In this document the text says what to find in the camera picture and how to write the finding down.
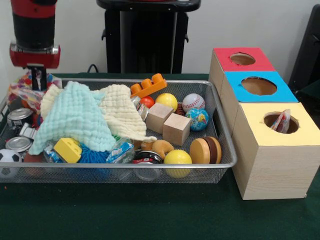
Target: cream washcloth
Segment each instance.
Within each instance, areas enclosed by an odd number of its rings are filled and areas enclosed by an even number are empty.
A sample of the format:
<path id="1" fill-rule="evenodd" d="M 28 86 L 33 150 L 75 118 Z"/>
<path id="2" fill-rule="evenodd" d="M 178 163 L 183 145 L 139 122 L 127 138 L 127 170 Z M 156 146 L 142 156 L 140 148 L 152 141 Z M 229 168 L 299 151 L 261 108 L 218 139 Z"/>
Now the cream washcloth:
<path id="1" fill-rule="evenodd" d="M 43 119 L 47 117 L 55 98 L 61 91 L 62 89 L 52 85 L 43 96 L 41 101 L 41 116 Z M 154 136 L 146 136 L 147 126 L 130 99 L 130 88 L 125 85 L 113 84 L 93 92 L 104 93 L 99 107 L 113 135 L 128 137 L 137 141 L 157 140 Z"/>

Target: shape sorter box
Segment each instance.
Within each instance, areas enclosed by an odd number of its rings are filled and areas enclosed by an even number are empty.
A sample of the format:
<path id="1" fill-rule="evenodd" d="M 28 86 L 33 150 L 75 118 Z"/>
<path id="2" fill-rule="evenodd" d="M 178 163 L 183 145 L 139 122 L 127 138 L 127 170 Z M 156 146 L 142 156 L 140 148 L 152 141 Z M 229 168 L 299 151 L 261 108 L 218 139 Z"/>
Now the shape sorter box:
<path id="1" fill-rule="evenodd" d="M 220 100 L 230 132 L 241 103 L 297 103 L 288 85 L 276 71 L 226 72 Z"/>
<path id="2" fill-rule="evenodd" d="M 275 68 L 258 47 L 214 48 L 211 59 L 209 81 L 220 96 L 225 72 L 274 72 Z"/>
<path id="3" fill-rule="evenodd" d="M 291 111 L 288 133 L 270 128 Z M 304 198 L 320 165 L 320 130 L 301 103 L 240 103 L 232 168 L 244 200 Z"/>

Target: wire mesh basket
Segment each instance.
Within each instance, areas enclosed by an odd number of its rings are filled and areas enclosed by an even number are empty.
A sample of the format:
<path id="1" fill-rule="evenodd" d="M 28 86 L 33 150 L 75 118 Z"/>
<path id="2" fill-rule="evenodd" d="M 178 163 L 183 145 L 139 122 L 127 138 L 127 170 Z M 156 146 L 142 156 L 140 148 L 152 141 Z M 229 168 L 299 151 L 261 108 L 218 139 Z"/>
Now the wire mesh basket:
<path id="1" fill-rule="evenodd" d="M 99 90 L 112 84 L 123 84 L 128 87 L 140 80 L 124 79 L 84 79 L 64 78 L 63 86 L 68 81 L 87 85 L 91 90 Z M 173 94 L 178 102 L 191 93 L 201 95 L 205 109 L 212 118 L 206 129 L 190 132 L 183 146 L 174 145 L 175 149 L 189 152 L 192 141 L 207 136 L 219 140 L 222 150 L 220 164 L 90 164 L 90 163 L 5 163 L 0 162 L 0 173 L 11 171 L 11 177 L 0 177 L 2 183 L 159 183 L 159 184 L 216 184 L 228 168 L 237 162 L 235 148 L 227 128 L 221 103 L 216 88 L 208 81 L 167 80 L 168 86 L 151 95 L 154 99 L 162 93 Z M 5 148 L 6 140 L 13 138 L 15 132 L 7 124 L 9 111 L 20 108 L 19 104 L 6 105 L 4 99 L 0 105 L 0 149 Z M 162 139 L 162 135 L 147 130 L 148 136 Z"/>

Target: soccer ball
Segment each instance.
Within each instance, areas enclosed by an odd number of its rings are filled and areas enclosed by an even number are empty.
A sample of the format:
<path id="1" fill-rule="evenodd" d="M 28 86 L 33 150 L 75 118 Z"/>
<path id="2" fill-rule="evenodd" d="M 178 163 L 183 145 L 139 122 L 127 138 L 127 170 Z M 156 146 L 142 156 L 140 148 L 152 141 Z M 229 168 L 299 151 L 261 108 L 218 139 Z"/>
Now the soccer ball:
<path id="1" fill-rule="evenodd" d="M 19 153 L 10 149 L 0 150 L 0 163 L 22 163 Z M 0 167 L 0 178 L 12 179 L 19 171 L 19 167 Z"/>

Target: wooden block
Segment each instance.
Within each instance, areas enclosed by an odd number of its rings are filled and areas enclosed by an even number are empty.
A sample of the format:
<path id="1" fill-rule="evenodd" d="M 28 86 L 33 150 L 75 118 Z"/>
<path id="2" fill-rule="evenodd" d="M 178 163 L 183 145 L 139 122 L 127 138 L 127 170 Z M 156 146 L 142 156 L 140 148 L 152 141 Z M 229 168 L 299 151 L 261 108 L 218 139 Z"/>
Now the wooden block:
<path id="1" fill-rule="evenodd" d="M 231 134 L 234 130 L 239 102 L 297 103 L 287 84 L 276 71 L 226 72 L 220 100 Z"/>
<path id="2" fill-rule="evenodd" d="M 222 85 L 226 79 L 225 72 L 273 72 L 266 55 L 258 47 L 214 48 L 211 58 L 209 81 L 221 95 Z"/>
<path id="3" fill-rule="evenodd" d="M 270 125 L 291 110 L 289 134 Z M 301 103 L 240 103 L 232 168 L 244 200 L 304 198 L 320 166 L 320 130 Z"/>
<path id="4" fill-rule="evenodd" d="M 163 139 L 182 146 L 189 136 L 191 119 L 172 113 L 163 124 Z"/>
<path id="5" fill-rule="evenodd" d="M 172 107 L 168 107 L 160 103 L 154 104 L 146 116 L 146 127 L 152 131 L 162 134 L 163 125 L 173 112 L 174 109 Z"/>

